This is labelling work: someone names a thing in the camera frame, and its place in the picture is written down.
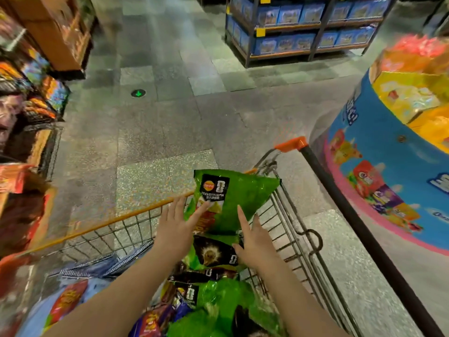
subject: forearm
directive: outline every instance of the forearm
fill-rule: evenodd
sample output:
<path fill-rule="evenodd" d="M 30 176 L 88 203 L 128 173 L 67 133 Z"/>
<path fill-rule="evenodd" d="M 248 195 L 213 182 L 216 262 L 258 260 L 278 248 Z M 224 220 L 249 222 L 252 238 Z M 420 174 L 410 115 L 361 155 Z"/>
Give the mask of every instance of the forearm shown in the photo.
<path fill-rule="evenodd" d="M 108 288 L 78 306 L 43 337 L 127 336 L 175 262 L 154 247 Z"/>
<path fill-rule="evenodd" d="M 261 277 L 292 337 L 348 337 L 281 259 L 268 260 Z"/>

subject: brand logo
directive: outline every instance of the brand logo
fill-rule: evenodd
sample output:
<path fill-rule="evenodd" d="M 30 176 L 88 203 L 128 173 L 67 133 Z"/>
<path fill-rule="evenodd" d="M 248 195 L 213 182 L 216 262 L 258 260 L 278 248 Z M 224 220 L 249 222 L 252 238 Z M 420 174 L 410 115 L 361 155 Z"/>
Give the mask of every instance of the brand logo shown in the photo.
<path fill-rule="evenodd" d="M 427 180 L 427 183 L 438 188 L 445 194 L 449 194 L 449 174 L 442 172 L 437 177 Z"/>
<path fill-rule="evenodd" d="M 427 212 L 430 215 L 435 216 L 438 220 L 449 223 L 449 216 L 446 213 L 442 212 L 441 210 L 434 209 L 434 208 L 428 208 Z"/>
<path fill-rule="evenodd" d="M 212 181 L 206 181 L 203 183 L 203 188 L 205 191 L 211 191 L 214 189 L 214 187 L 215 187 L 215 184 Z"/>

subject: right hand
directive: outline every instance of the right hand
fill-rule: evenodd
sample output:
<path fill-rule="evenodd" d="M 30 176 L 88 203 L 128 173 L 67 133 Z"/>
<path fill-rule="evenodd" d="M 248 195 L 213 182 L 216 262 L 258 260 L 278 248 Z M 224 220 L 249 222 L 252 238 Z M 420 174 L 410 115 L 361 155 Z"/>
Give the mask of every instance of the right hand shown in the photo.
<path fill-rule="evenodd" d="M 240 206 L 237 206 L 237 213 L 242 226 L 244 249 L 236 243 L 232 246 L 245 265 L 260 273 L 264 265 L 268 265 L 272 260 L 280 260 L 280 257 L 273 246 L 270 234 L 262 228 L 259 216 L 254 215 L 251 229 Z"/>

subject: orange handle grip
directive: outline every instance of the orange handle grip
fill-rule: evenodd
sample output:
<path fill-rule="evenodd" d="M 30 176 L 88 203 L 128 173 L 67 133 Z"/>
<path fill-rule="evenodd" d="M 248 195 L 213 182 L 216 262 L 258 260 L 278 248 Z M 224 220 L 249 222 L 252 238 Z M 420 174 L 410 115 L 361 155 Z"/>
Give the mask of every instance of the orange handle grip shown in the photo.
<path fill-rule="evenodd" d="M 290 139 L 287 142 L 278 144 L 274 148 L 282 151 L 282 152 L 289 152 L 292 150 L 301 150 L 303 147 L 307 147 L 308 143 L 305 136 L 296 137 L 293 139 Z"/>

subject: shopping cart handle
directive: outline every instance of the shopping cart handle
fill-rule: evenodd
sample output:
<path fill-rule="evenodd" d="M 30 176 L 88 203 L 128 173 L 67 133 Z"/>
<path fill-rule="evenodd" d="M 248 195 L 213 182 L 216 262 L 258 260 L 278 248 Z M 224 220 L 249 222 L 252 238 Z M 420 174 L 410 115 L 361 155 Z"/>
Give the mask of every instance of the shopping cart handle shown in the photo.
<path fill-rule="evenodd" d="M 418 328 L 423 332 L 423 335 L 425 337 L 444 337 L 440 327 L 435 323 L 433 317 L 430 316 L 413 289 L 402 276 L 401 272 L 398 271 L 393 264 L 393 261 L 391 261 L 379 242 L 374 238 L 371 231 L 359 217 L 356 210 L 342 194 L 332 176 L 324 170 L 305 140 L 302 141 L 301 139 L 302 137 L 299 137 L 281 144 L 281 148 L 288 149 L 291 145 L 298 145 L 299 142 L 302 142 L 303 146 L 298 150 L 302 153 L 313 172 L 317 175 L 321 184 L 329 193 L 329 196 L 332 198 L 343 217 L 360 239 L 360 242 L 363 244 L 380 272 L 382 272 L 393 291 L 399 297 Z"/>
<path fill-rule="evenodd" d="M 278 144 L 277 146 L 275 146 L 274 148 L 282 151 L 282 152 L 289 152 L 292 150 L 301 150 L 303 147 L 308 146 L 307 140 L 305 136 L 300 136 L 300 137 L 296 137 L 293 139 L 290 139 L 287 142 Z"/>

